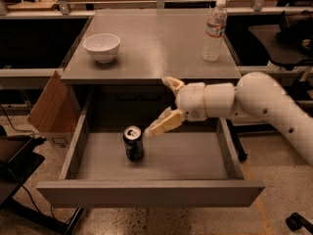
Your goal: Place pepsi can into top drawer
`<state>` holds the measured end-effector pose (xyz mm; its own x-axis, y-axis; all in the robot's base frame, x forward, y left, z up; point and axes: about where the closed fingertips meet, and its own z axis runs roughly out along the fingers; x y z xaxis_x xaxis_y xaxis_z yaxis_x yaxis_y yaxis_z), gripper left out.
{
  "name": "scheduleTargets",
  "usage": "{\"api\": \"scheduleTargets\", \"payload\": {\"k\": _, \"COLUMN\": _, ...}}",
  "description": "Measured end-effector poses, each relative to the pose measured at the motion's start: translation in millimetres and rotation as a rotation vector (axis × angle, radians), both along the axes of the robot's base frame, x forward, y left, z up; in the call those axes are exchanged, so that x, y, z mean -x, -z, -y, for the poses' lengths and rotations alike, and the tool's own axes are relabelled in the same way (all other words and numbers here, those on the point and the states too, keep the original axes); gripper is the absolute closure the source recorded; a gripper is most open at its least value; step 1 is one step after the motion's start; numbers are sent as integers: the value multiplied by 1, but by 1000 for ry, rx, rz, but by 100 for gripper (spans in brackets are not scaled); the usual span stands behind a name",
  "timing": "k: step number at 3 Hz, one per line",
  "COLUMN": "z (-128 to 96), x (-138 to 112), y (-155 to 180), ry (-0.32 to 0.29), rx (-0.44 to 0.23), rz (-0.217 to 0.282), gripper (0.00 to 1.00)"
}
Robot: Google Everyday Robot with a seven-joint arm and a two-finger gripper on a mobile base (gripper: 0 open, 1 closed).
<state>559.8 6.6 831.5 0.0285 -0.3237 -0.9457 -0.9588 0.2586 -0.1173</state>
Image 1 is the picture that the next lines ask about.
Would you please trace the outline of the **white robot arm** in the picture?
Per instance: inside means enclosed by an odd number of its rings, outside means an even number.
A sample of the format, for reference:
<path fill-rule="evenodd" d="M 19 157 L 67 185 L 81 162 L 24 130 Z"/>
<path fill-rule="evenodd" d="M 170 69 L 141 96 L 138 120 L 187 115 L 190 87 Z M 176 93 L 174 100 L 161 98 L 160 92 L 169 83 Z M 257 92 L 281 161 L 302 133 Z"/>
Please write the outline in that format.
<path fill-rule="evenodd" d="M 166 108 L 146 128 L 145 134 L 159 136 L 184 121 L 225 118 L 237 122 L 262 121 L 276 128 L 313 165 L 313 117 L 304 112 L 270 75 L 255 71 L 237 84 L 184 83 L 166 76 L 162 83 L 175 96 L 175 109 Z"/>

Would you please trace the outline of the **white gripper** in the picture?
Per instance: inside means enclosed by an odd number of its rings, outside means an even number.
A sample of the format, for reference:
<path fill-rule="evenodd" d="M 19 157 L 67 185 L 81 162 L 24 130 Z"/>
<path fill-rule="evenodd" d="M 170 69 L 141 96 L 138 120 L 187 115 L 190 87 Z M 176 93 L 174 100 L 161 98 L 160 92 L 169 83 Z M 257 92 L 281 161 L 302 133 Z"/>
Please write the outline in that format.
<path fill-rule="evenodd" d="M 175 77 L 165 76 L 162 83 L 176 95 L 175 104 L 179 110 L 165 109 L 150 125 L 150 135 L 159 136 L 179 127 L 187 121 L 204 121 L 207 119 L 204 109 L 204 88 L 202 82 L 185 83 Z"/>

